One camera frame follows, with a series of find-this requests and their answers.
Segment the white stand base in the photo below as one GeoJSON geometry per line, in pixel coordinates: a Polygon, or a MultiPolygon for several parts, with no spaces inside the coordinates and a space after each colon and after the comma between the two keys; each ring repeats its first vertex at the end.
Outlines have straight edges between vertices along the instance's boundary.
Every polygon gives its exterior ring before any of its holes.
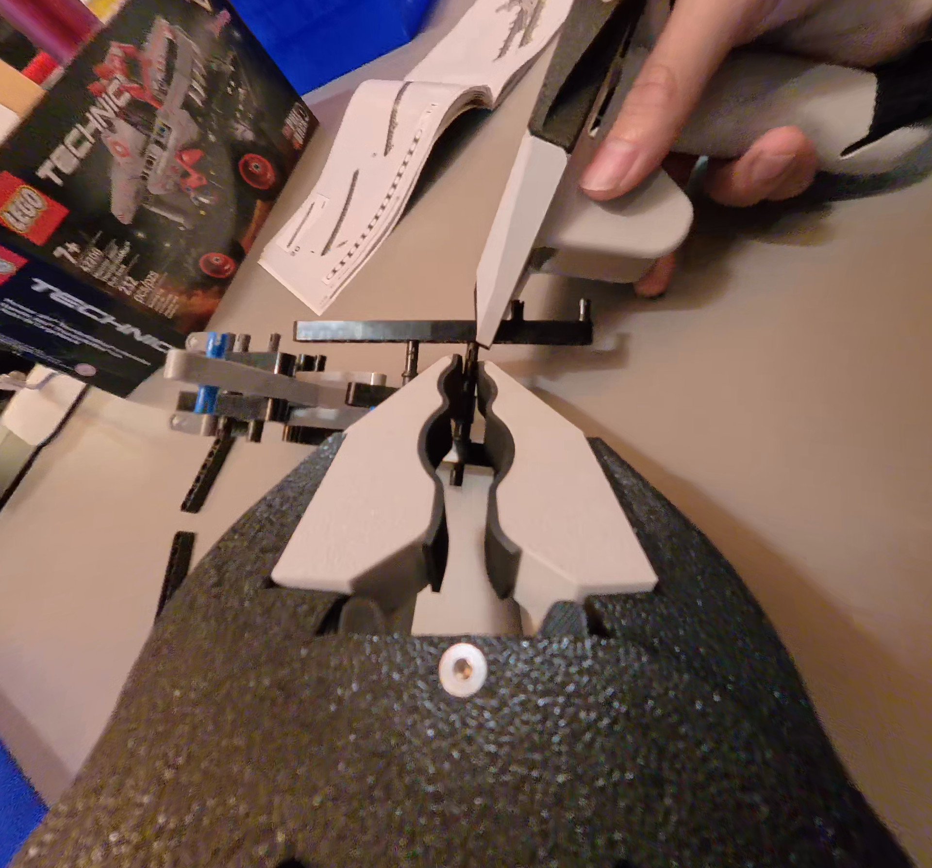
{"type": "Polygon", "coordinates": [[[68,413],[86,396],[88,386],[44,365],[28,373],[2,373],[1,442],[21,442],[36,448],[47,442],[68,413]]]}

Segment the white instruction booklet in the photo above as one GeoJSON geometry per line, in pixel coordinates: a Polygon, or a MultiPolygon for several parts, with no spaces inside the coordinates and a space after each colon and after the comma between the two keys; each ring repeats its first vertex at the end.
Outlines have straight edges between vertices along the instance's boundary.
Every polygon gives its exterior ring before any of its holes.
{"type": "Polygon", "coordinates": [[[399,80],[354,91],[313,190],[260,265],[322,314],[399,222],[434,146],[494,111],[551,43],[573,0],[475,0],[399,80]]]}

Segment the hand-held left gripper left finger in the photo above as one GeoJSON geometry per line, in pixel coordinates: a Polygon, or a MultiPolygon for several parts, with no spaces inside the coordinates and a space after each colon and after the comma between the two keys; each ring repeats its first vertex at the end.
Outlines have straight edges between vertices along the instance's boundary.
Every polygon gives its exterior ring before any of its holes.
{"type": "Polygon", "coordinates": [[[376,603],[440,590],[449,532],[438,467],[461,389],[462,358],[450,355],[344,433],[272,571],[276,585],[376,603]]]}

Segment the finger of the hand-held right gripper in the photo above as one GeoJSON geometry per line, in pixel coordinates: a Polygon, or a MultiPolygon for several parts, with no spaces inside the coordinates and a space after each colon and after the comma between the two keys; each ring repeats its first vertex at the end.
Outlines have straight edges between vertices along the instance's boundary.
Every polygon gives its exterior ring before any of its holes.
{"type": "Polygon", "coordinates": [[[524,134],[475,275],[476,342],[490,348],[566,170],[560,147],[524,134]]]}

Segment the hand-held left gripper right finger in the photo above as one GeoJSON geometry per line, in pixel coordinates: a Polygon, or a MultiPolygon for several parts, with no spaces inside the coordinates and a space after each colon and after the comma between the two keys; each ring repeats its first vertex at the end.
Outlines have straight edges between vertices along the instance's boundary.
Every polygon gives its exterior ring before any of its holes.
{"type": "Polygon", "coordinates": [[[484,562],[495,594],[535,632],[558,604],[653,591],[658,576],[584,433],[494,363],[480,363],[476,380],[494,473],[484,562]]]}

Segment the short black brick beam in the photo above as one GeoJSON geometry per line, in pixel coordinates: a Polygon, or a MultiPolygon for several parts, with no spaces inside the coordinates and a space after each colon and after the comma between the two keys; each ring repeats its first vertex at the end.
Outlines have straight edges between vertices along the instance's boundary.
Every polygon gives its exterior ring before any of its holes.
{"type": "Polygon", "coordinates": [[[197,535],[194,532],[180,530],[172,538],[169,558],[159,594],[155,619],[164,612],[173,596],[185,581],[190,569],[197,535]]]}

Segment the maroon tumbler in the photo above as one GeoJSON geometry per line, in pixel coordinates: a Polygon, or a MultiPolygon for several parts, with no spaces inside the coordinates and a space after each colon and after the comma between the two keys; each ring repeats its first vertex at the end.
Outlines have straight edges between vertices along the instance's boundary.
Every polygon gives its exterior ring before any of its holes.
{"type": "Polygon", "coordinates": [[[58,64],[73,59],[101,28],[81,0],[1,0],[1,15],[58,64]]]}

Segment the long black pinned brick beam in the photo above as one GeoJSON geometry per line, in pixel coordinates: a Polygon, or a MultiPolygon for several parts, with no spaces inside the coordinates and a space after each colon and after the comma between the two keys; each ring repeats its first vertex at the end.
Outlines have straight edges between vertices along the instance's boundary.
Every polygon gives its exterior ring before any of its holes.
{"type": "MultiPolygon", "coordinates": [[[[471,319],[439,320],[316,320],[298,321],[294,337],[304,344],[404,344],[402,382],[410,382],[417,372],[419,349],[423,344],[463,345],[463,389],[457,413],[452,418],[454,461],[450,485],[460,487],[466,466],[485,466],[472,427],[476,412],[476,387],[480,353],[477,326],[471,319]]],[[[513,299],[497,327],[493,344],[506,346],[589,346],[594,338],[591,302],[581,299],[573,319],[526,319],[525,303],[513,299]]]]}

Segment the black toy set box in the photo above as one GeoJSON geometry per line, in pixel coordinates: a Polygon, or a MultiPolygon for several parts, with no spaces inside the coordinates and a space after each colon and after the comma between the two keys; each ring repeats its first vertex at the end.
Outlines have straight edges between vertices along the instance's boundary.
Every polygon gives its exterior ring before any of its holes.
{"type": "Polygon", "coordinates": [[[318,125],[228,0],[124,0],[2,143],[2,349],[131,395],[205,330],[318,125]]]}

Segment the medium black brick beam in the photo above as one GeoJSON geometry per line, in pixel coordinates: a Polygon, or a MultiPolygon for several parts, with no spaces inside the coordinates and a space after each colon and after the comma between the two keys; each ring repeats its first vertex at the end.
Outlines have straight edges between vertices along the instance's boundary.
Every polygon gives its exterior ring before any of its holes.
{"type": "Polygon", "coordinates": [[[226,464],[234,443],[235,438],[229,420],[221,419],[212,446],[181,502],[182,513],[200,513],[226,464]]]}

